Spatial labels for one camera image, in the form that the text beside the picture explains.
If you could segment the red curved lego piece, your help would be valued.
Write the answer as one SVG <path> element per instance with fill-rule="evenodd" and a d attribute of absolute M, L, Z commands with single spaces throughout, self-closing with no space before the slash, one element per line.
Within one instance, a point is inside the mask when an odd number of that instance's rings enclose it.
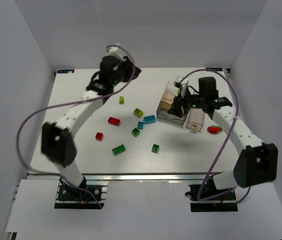
<path fill-rule="evenodd" d="M 217 133 L 219 133 L 219 132 L 221 132 L 221 131 L 220 131 L 219 128 L 209 126 L 209 127 L 207 128 L 207 132 L 209 132 L 209 133 L 211 133 L 211 134 L 217 134 Z"/>

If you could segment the lime sloped lego brick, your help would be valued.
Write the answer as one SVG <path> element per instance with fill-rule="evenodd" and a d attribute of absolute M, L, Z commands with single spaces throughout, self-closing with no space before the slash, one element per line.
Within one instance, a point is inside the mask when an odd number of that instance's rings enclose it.
<path fill-rule="evenodd" d="M 136 108 L 136 109 L 133 111 L 133 114 L 136 115 L 138 118 L 141 118 L 144 113 L 143 113 L 140 109 Z"/>

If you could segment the red long lego brick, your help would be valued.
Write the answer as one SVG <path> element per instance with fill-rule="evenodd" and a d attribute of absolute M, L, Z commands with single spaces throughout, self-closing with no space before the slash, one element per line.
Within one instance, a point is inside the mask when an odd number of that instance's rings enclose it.
<path fill-rule="evenodd" d="M 119 126 L 120 125 L 120 119 L 114 118 L 114 117 L 109 117 L 108 123 L 114 126 Z"/>

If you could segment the small red lego brick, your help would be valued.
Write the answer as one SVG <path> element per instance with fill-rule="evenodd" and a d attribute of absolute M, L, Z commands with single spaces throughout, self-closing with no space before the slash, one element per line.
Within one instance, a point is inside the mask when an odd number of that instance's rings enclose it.
<path fill-rule="evenodd" d="M 103 140 L 103 137 L 104 137 L 104 134 L 103 134 L 103 133 L 97 132 L 97 133 L 96 133 L 96 136 L 95 136 L 95 139 L 98 140 L 98 141 L 102 141 L 102 140 Z"/>

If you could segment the green long lego brick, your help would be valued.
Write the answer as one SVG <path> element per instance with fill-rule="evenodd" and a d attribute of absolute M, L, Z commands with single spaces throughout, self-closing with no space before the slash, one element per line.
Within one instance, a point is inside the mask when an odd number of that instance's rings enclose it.
<path fill-rule="evenodd" d="M 117 155 L 119 155 L 119 154 L 121 154 L 125 151 L 126 151 L 126 148 L 123 144 L 112 149 L 112 152 L 115 156 L 117 156 Z"/>

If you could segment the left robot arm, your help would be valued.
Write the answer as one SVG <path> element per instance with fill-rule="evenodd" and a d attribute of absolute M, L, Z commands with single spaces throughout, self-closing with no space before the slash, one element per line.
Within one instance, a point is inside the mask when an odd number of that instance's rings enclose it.
<path fill-rule="evenodd" d="M 105 56 L 100 70 L 91 78 L 79 103 L 53 123 L 45 122 L 41 133 L 41 152 L 58 169 L 70 186 L 83 188 L 86 180 L 79 171 L 75 158 L 74 138 L 87 119 L 109 99 L 114 87 L 139 76 L 141 69 L 124 56 Z"/>

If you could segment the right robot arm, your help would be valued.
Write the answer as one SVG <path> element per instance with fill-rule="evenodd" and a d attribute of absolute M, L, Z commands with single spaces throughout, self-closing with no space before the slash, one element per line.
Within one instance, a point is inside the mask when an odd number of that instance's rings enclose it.
<path fill-rule="evenodd" d="M 233 170 L 212 176 L 208 183 L 221 191 L 248 188 L 273 182 L 277 178 L 278 148 L 265 143 L 247 127 L 227 97 L 220 97 L 214 77 L 199 79 L 199 90 L 190 93 L 187 82 L 178 77 L 174 86 L 180 93 L 174 97 L 168 113 L 180 117 L 190 109 L 201 109 L 217 123 L 234 145 L 239 157 Z"/>

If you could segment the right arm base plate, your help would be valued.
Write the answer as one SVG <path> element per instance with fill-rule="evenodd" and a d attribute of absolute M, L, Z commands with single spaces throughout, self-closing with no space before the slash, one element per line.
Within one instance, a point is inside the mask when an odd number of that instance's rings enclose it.
<path fill-rule="evenodd" d="M 197 195 L 200 186 L 200 184 L 191 184 L 189 185 L 189 191 L 184 193 L 190 199 L 192 213 L 226 213 L 238 211 L 234 190 L 216 198 L 198 201 Z"/>

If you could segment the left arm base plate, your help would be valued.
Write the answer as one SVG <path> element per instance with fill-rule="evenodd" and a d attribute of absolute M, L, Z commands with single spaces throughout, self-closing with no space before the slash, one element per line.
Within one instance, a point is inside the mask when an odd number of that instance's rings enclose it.
<path fill-rule="evenodd" d="M 54 208 L 76 210 L 101 210 L 105 204 L 107 186 L 104 184 L 87 184 L 89 192 L 68 186 L 61 181 L 57 188 Z"/>

